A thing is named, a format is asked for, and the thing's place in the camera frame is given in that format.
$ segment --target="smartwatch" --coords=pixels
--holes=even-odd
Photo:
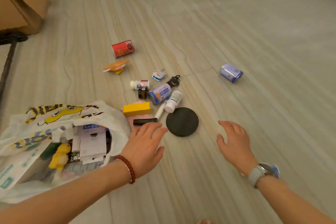
[[[266,163],[259,163],[259,165],[255,166],[249,175],[249,183],[254,188],[257,188],[257,182],[261,177],[264,177],[265,175],[272,175],[276,179],[280,178],[280,172],[276,165],[270,165]]]

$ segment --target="yellow plush toy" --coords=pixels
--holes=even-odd
[[[50,169],[57,169],[61,171],[64,169],[65,164],[68,162],[69,158],[67,154],[71,151],[71,146],[67,143],[61,144],[56,153],[53,155],[52,160],[49,164]]]

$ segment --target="white pill bottle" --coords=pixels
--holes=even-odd
[[[165,106],[165,111],[169,113],[173,113],[175,108],[179,105],[182,99],[182,93],[178,90],[173,91],[173,93],[169,96],[169,99]]]

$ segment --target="orange toy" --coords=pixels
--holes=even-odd
[[[127,62],[129,62],[129,59],[123,59],[115,63],[111,63],[110,65],[107,65],[105,67],[105,70],[103,72],[112,71],[116,74],[119,74],[123,71],[123,67],[126,65]]]

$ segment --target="red beaded bracelet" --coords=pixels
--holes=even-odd
[[[125,163],[125,165],[127,166],[128,171],[129,171],[129,174],[131,175],[131,182],[130,182],[130,184],[135,183],[135,172],[133,170],[133,167],[132,167],[131,163],[125,157],[123,157],[121,155],[115,156],[114,159],[115,160],[116,159],[120,159],[122,162]]]

